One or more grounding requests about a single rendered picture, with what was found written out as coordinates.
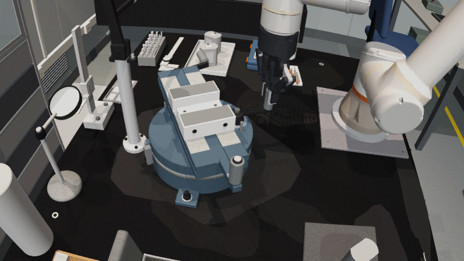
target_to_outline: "green box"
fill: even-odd
[[[421,28],[417,28],[417,27],[413,27],[411,26],[411,28],[409,29],[409,35],[414,37],[414,39],[416,39],[416,42],[418,44],[421,44],[422,41],[424,41],[424,39],[430,34],[429,31],[427,30],[424,30],[424,29],[421,29]]]
[[[422,0],[422,4],[426,7],[427,10],[439,14],[443,13],[443,6],[438,0]]]

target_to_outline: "air vent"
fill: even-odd
[[[45,93],[52,88],[53,84],[69,69],[68,57],[66,53],[61,57],[45,72],[45,76],[42,78],[42,84],[44,86]]]

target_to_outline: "glass panel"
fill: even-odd
[[[0,50],[20,34],[13,0],[0,0]]]

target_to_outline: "yellow floor line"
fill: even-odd
[[[437,87],[434,86],[433,89],[435,91],[435,94],[438,96],[438,98],[440,98],[440,92],[438,92]],[[462,134],[459,131],[459,128],[458,128],[456,122],[454,121],[453,116],[451,115],[451,112],[448,109],[448,106],[445,107],[445,111],[447,112],[449,121],[451,121],[451,124],[453,125],[454,131],[456,132],[456,134],[458,135],[459,140],[461,141],[462,147],[464,147],[464,137],[462,137]]]

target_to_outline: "round stone base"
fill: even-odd
[[[342,120],[339,114],[340,104],[342,103],[343,98],[338,99],[332,106],[332,118],[338,128],[346,134],[346,136],[352,137],[353,139],[359,140],[360,142],[367,142],[367,143],[376,143],[381,142],[382,140],[386,139],[388,133],[381,132],[378,134],[370,135],[358,132],[349,126]]]
[[[145,140],[147,137],[145,135],[139,134],[140,135],[140,142],[137,144],[130,144],[129,139],[127,136],[124,138],[122,141],[122,145],[124,146],[124,149],[131,153],[131,154],[137,154],[143,151],[143,147],[145,145]]]
[[[82,180],[74,171],[61,171],[64,183],[60,183],[58,176],[55,174],[48,182],[47,192],[54,201],[67,202],[77,197],[82,189]]]

